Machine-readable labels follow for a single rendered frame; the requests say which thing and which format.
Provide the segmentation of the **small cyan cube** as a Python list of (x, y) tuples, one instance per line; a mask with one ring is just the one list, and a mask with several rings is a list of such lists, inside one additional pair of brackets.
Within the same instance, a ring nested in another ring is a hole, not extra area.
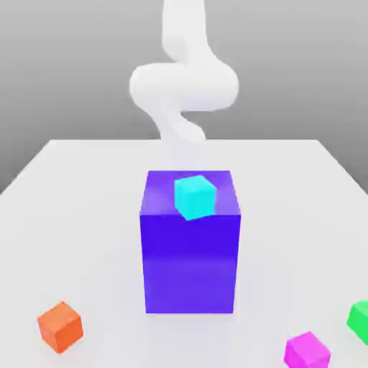
[(216, 187), (204, 176), (194, 175), (174, 182), (174, 204), (186, 221), (215, 214)]

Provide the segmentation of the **small orange cube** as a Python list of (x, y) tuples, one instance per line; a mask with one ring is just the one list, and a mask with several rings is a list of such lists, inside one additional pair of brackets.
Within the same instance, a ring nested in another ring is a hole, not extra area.
[(61, 301), (37, 318), (43, 341), (62, 354), (83, 337), (81, 316)]

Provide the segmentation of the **small magenta cube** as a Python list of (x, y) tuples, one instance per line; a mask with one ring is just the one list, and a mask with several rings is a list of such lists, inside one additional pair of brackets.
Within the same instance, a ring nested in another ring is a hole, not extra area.
[(287, 340), (284, 363), (289, 368), (328, 368), (331, 352), (308, 331)]

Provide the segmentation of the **small green cube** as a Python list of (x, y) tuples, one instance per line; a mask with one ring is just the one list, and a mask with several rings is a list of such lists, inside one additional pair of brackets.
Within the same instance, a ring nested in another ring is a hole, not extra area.
[(368, 346), (368, 300), (351, 306), (346, 324)]

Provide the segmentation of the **large purple box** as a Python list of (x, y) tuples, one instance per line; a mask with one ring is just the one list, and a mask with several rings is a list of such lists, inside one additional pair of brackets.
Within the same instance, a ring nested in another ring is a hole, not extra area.
[[(216, 189), (212, 216), (187, 221), (174, 182), (202, 175)], [(241, 211), (228, 170), (150, 170), (139, 213), (147, 313), (232, 313)]]

